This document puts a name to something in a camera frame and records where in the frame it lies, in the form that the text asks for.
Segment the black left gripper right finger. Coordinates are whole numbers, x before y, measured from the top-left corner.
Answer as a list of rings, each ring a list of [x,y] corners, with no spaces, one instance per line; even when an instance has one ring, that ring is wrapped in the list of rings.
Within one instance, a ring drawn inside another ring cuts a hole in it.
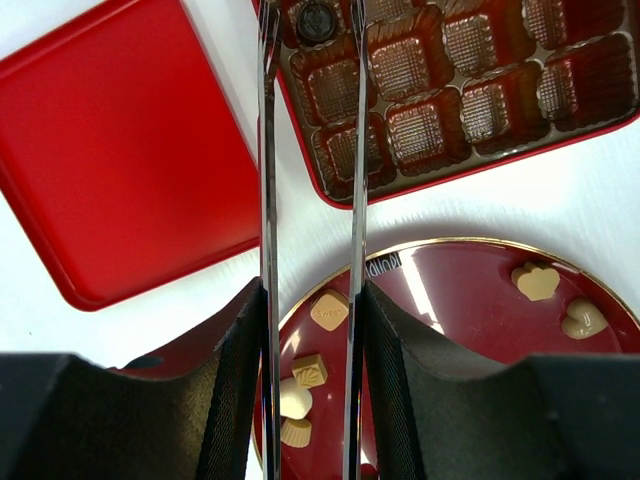
[[[635,479],[639,359],[532,355],[507,366],[364,289],[384,479]]]

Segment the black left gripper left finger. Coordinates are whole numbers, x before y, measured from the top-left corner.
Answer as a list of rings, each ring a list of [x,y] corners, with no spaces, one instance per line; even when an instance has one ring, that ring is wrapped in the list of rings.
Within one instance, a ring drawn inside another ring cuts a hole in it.
[[[5,479],[241,479],[263,299],[222,310],[123,369],[73,354],[1,357]]]

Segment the tan striped chocolate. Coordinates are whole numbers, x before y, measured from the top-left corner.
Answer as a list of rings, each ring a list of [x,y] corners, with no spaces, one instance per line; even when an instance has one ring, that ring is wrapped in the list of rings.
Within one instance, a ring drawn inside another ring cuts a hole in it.
[[[296,358],[292,361],[291,370],[298,386],[314,388],[326,383],[328,372],[320,354]]]

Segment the red tin lid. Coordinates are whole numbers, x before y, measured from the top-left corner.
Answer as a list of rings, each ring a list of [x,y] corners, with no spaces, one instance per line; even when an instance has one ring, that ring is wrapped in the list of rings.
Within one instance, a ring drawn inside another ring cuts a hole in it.
[[[1,189],[74,307],[256,246],[257,169],[180,1],[106,1],[1,63]]]

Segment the red chocolate box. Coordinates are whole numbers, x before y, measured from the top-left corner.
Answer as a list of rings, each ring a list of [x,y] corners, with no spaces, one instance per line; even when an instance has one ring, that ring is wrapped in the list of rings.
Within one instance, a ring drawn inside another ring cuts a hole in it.
[[[303,40],[301,8],[335,29]],[[351,1],[282,1],[278,79],[311,182],[348,208]],[[368,197],[381,201],[613,131],[639,116],[635,1],[369,1]]]

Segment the metal tongs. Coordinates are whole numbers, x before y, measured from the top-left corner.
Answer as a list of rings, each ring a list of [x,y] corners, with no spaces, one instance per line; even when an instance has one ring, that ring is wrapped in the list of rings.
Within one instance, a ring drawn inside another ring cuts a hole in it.
[[[361,477],[363,308],[366,255],[368,166],[368,50],[366,3],[353,1],[352,30],[358,58],[358,104],[353,193],[348,332],[342,448],[342,477]],[[266,303],[261,349],[262,468],[265,479],[281,477],[280,345],[278,237],[275,154],[275,79],[278,72],[282,8],[279,1],[258,3],[257,98],[258,166],[261,193],[260,276]]]

